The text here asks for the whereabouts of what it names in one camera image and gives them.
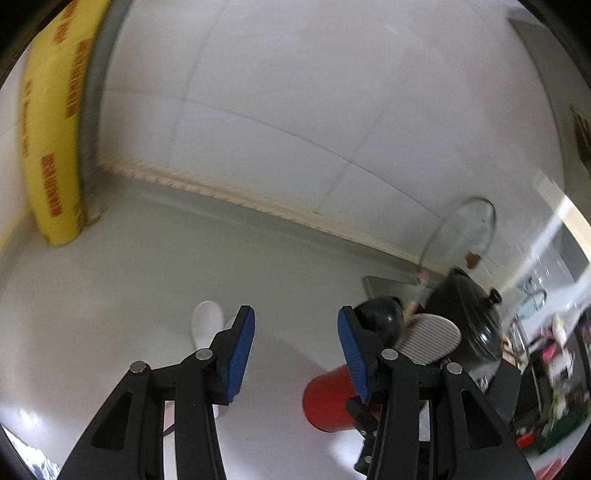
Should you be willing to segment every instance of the black pot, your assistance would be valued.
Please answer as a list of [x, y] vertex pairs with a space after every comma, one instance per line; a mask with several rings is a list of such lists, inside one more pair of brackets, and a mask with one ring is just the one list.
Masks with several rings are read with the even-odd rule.
[[385, 347], [393, 348], [398, 342], [404, 319], [400, 300], [396, 297], [377, 297], [357, 305], [353, 311], [359, 324], [378, 334]]
[[501, 294], [487, 294], [461, 268], [453, 267], [443, 283], [433, 290], [424, 311], [451, 320], [462, 341], [449, 358], [468, 371], [501, 358], [501, 318], [495, 305]]

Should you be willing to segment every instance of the white floor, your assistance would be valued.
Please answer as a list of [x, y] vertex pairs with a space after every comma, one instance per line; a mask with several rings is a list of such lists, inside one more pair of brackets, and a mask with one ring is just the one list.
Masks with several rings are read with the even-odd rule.
[[66, 247], [38, 235], [26, 246], [0, 298], [0, 421], [63, 464], [131, 362], [157, 368], [193, 351], [197, 303], [214, 299], [227, 317], [250, 304], [245, 382], [217, 421], [228, 478], [355, 477], [361, 437], [315, 430], [301, 394], [343, 363], [338, 309], [365, 299], [362, 276], [387, 277], [396, 262], [135, 195], [112, 196]]

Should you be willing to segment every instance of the wall tile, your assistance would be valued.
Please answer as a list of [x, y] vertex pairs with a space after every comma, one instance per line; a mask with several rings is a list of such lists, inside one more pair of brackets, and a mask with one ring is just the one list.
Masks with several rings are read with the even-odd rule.
[[525, 53], [525, 47], [521, 46], [521, 41], [517, 32], [513, 29], [509, 19], [527, 18], [532, 22], [539, 23], [533, 14], [529, 12], [518, 0], [465, 0], [476, 15], [488, 27], [489, 31], [504, 44], [507, 51], [511, 50], [515, 60], [522, 57]]
[[0, 135], [17, 123], [18, 95], [26, 53], [21, 55], [0, 89]]
[[0, 135], [0, 241], [27, 205], [16, 126]]
[[[441, 2], [417, 23], [429, 53], [416, 58], [405, 93], [424, 110], [430, 105], [430, 116], [451, 114], [439, 128], [461, 129], [463, 135], [449, 138], [467, 159], [491, 144], [511, 144], [526, 153], [523, 169], [540, 168], [563, 184], [553, 114], [537, 69], [509, 23], [512, 2], [489, 2], [494, 21], [490, 12], [481, 13], [480, 1], [469, 3]], [[451, 22], [462, 27], [449, 29]]]
[[257, 121], [186, 102], [170, 167], [296, 209], [315, 209], [347, 162]]
[[506, 280], [505, 274], [487, 257], [481, 259], [478, 266], [470, 272], [472, 280], [478, 283], [485, 291], [491, 288], [500, 289]]
[[106, 84], [181, 98], [224, 0], [134, 2]]
[[439, 223], [425, 207], [355, 165], [346, 170], [319, 212], [415, 256]]
[[179, 100], [106, 91], [100, 119], [100, 153], [166, 166]]
[[231, 0], [189, 98], [240, 112], [350, 157], [406, 75], [408, 2]]
[[353, 161], [441, 215], [477, 194], [472, 172], [433, 117], [394, 102]]

